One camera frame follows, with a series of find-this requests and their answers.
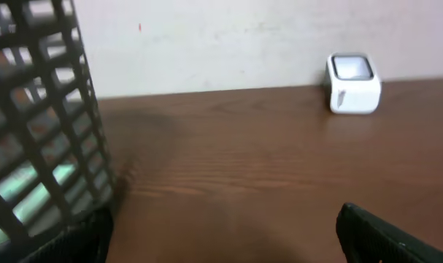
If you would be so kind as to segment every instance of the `gray mesh basket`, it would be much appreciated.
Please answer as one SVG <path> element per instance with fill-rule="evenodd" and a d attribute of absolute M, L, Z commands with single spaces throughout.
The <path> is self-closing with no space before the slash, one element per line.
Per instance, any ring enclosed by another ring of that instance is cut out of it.
<path fill-rule="evenodd" d="M 115 183 L 69 0 L 0 0 L 0 250 L 106 202 Z"/>

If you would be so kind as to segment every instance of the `wooden table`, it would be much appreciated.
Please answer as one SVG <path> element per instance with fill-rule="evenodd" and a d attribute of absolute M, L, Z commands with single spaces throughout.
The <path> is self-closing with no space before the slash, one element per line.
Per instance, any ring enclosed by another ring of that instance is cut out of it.
<path fill-rule="evenodd" d="M 443 80 L 384 84 L 372 115 L 318 87 L 100 102 L 128 182 L 108 262 L 345 262 L 354 202 L 443 250 Z"/>

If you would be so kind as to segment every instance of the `white wall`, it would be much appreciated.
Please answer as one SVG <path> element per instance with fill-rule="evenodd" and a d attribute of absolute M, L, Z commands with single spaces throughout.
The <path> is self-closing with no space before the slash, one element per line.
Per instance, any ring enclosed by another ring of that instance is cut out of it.
<path fill-rule="evenodd" d="M 443 0 L 76 0 L 98 97 L 305 85 L 336 51 L 443 76 Z"/>

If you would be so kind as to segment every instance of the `white plastic device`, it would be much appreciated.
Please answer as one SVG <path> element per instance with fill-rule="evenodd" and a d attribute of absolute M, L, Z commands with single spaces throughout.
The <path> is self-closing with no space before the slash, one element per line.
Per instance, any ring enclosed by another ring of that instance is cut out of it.
<path fill-rule="evenodd" d="M 369 114 L 377 109 L 382 92 L 370 58 L 362 53 L 335 53 L 326 63 L 325 86 L 330 109 L 341 114 Z"/>

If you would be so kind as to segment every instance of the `wood grain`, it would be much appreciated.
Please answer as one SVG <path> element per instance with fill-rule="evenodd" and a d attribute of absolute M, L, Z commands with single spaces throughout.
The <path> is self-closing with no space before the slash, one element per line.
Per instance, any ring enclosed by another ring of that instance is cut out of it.
<path fill-rule="evenodd" d="M 384 84 L 372 115 L 318 87 L 112 99 L 128 183 L 108 262 L 344 262 L 354 202 L 443 250 L 443 80 Z"/>

